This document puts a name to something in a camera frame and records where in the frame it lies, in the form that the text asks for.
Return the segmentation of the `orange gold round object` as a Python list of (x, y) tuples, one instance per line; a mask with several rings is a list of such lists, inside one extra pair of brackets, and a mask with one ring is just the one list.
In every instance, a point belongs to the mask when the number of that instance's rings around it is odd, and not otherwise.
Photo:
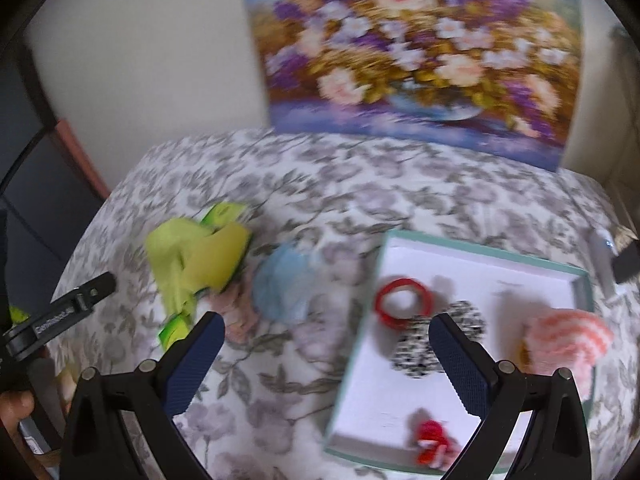
[(518, 358), (518, 367), (523, 372), (527, 372), (530, 367), (530, 355), (524, 338), (522, 338), (518, 343), (518, 352), (516, 352), (516, 357)]

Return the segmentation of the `green tissue packet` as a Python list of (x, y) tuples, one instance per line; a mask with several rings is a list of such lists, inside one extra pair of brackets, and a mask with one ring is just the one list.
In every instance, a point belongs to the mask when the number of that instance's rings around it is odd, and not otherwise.
[(206, 211), (200, 223), (212, 232), (220, 231), (226, 226), (238, 224), (246, 226), (252, 208), (247, 204), (237, 202), (218, 202)]

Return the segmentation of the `red tape roll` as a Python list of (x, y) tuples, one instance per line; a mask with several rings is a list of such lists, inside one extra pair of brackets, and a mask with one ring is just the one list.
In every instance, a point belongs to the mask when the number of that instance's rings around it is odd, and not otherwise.
[(415, 318), (433, 314), (433, 295), (414, 278), (394, 278), (376, 291), (373, 310), (384, 326), (405, 330)]

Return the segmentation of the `red pink pipe-cleaner flower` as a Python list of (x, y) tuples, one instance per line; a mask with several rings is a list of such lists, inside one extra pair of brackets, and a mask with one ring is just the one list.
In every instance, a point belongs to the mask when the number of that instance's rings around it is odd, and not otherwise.
[(461, 446), (436, 420), (420, 422), (416, 427), (416, 463), (427, 468), (446, 471), (458, 458)]

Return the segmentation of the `black power adapter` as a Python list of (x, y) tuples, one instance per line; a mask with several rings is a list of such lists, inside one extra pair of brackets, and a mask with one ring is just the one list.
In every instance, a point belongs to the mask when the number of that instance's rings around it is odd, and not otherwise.
[(640, 240), (632, 240), (612, 259), (616, 284), (629, 282), (640, 273)]

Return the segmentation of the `teal rimmed white box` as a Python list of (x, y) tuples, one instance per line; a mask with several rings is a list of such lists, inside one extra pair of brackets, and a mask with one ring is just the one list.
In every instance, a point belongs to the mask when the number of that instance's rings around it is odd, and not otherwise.
[[(377, 292), (412, 278), (442, 310), (466, 300), (486, 322), (480, 341), (496, 360), (515, 361), (525, 322), (544, 310), (593, 311), (589, 275), (569, 264), (419, 232), (387, 232), (371, 278)], [(445, 374), (411, 378), (393, 370), (400, 335), (366, 304), (357, 339), (324, 437), (324, 452), (358, 465), (437, 478), (418, 465), (413, 427), (432, 418), (460, 444), (480, 423), (468, 414)]]

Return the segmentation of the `grey floral tablecloth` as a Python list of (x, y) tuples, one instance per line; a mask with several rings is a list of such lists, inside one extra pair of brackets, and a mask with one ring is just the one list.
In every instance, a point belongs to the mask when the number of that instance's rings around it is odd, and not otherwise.
[(293, 242), (324, 286), (308, 320), (263, 322), (229, 344), (178, 427), (215, 479), (381, 479), (326, 454), (324, 427), (391, 229), (468, 240), (590, 268), (586, 238), (617, 226), (604, 188), (462, 148), (338, 134), (240, 130), (151, 148), (93, 218), (58, 292), (112, 272), (113, 296), (50, 344), (59, 370), (128, 372), (162, 354), (166, 314), (144, 242), (222, 200), (250, 208), (250, 261)]

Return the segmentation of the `blue face mask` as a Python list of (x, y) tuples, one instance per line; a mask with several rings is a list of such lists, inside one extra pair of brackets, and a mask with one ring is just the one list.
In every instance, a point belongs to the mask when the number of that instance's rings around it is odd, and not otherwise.
[(309, 252), (293, 243), (279, 245), (258, 264), (253, 276), (255, 310), (270, 322), (303, 323), (317, 285), (317, 272)]

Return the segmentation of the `black white leopard scrunchie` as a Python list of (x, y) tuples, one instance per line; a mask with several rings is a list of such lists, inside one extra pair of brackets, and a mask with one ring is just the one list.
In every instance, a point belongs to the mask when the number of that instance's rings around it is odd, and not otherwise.
[[(444, 310), (462, 332), (475, 342), (481, 342), (486, 334), (487, 324), (477, 307), (469, 301), (453, 302)], [(422, 378), (440, 373), (442, 366), (428, 338), (431, 318), (416, 316), (402, 333), (390, 358), (392, 369), (411, 378)]]

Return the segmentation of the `pink fuzzy scrunchie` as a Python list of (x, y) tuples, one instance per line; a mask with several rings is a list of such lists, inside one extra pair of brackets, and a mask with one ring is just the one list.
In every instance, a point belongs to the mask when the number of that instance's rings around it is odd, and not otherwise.
[(230, 285), (224, 292), (208, 296), (209, 309), (224, 319), (226, 339), (234, 344), (245, 344), (259, 320), (250, 299), (250, 293), (239, 283)]

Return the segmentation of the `pink white striped fluffy cloth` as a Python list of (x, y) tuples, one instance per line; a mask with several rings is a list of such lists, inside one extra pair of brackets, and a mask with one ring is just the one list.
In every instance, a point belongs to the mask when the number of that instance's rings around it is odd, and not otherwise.
[(591, 312), (549, 309), (526, 320), (522, 338), (530, 355), (525, 373), (551, 376), (558, 368), (568, 368), (580, 398), (587, 401), (594, 368), (608, 352), (614, 335), (602, 318)]

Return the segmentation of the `yellow-green microfiber cloth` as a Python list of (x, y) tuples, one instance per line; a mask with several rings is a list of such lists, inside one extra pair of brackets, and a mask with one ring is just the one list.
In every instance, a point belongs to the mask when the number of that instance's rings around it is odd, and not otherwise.
[(168, 318), (192, 318), (196, 295), (222, 292), (246, 254), (252, 233), (239, 222), (219, 230), (188, 218), (172, 218), (146, 237), (144, 249)]

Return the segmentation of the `floral flower painting canvas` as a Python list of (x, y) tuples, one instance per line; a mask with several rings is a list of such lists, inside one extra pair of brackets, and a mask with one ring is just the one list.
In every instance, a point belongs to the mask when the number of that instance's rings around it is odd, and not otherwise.
[(397, 136), (555, 170), (582, 0), (245, 0), (280, 133)]

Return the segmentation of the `green leaf packet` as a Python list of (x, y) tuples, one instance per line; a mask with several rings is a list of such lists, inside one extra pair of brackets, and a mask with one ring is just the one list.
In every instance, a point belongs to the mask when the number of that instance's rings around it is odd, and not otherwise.
[(158, 333), (160, 348), (163, 352), (166, 352), (175, 342), (186, 338), (192, 326), (192, 318), (187, 313), (172, 314)]

